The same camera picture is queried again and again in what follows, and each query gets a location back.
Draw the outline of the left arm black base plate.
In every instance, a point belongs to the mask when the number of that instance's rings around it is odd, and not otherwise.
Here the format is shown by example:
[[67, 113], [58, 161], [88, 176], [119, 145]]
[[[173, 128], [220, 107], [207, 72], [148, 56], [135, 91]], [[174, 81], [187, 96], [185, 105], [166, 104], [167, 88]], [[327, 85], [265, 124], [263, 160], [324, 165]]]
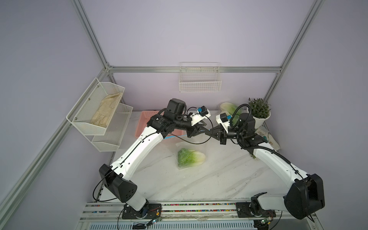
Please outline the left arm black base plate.
[[137, 211], [128, 204], [124, 205], [124, 209], [121, 214], [121, 219], [153, 219], [161, 214], [162, 204], [149, 203], [145, 205], [141, 210]]

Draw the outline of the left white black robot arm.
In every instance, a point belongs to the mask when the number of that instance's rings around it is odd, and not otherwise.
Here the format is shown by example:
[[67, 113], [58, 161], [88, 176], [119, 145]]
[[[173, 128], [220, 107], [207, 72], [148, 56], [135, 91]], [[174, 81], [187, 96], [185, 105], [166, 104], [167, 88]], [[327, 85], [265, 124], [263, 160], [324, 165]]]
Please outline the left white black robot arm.
[[103, 164], [100, 167], [99, 183], [120, 202], [126, 203], [144, 216], [149, 203], [137, 191], [137, 185], [131, 181], [138, 166], [157, 144], [176, 129], [184, 130], [188, 138], [207, 132], [201, 121], [208, 118], [210, 111], [205, 106], [197, 108], [195, 113], [186, 114], [186, 103], [171, 99], [166, 108], [149, 119], [143, 132], [120, 158], [110, 165]]

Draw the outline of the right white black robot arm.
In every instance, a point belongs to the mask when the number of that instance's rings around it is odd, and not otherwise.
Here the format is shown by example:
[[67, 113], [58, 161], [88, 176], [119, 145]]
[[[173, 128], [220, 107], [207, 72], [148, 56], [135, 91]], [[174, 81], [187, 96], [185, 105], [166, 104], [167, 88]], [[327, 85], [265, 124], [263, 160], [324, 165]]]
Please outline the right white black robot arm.
[[[247, 107], [247, 111], [239, 115], [238, 111]], [[216, 116], [218, 125], [209, 134], [225, 145], [228, 140], [235, 140], [239, 147], [251, 156], [264, 162], [288, 188], [286, 194], [258, 193], [251, 198], [248, 212], [260, 217], [270, 210], [286, 211], [297, 219], [310, 217], [312, 213], [325, 207], [324, 184], [317, 174], [309, 174], [295, 166], [286, 157], [266, 142], [255, 131], [255, 119], [249, 105], [242, 104], [232, 115], [221, 113]]]

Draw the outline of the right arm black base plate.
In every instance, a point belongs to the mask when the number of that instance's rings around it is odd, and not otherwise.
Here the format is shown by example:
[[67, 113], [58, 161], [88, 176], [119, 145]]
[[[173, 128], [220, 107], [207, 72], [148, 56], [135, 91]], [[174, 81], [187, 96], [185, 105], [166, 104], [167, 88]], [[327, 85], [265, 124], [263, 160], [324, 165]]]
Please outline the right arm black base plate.
[[262, 209], [256, 202], [237, 202], [235, 203], [236, 211], [239, 218], [260, 218], [260, 217], [276, 217], [274, 210]]

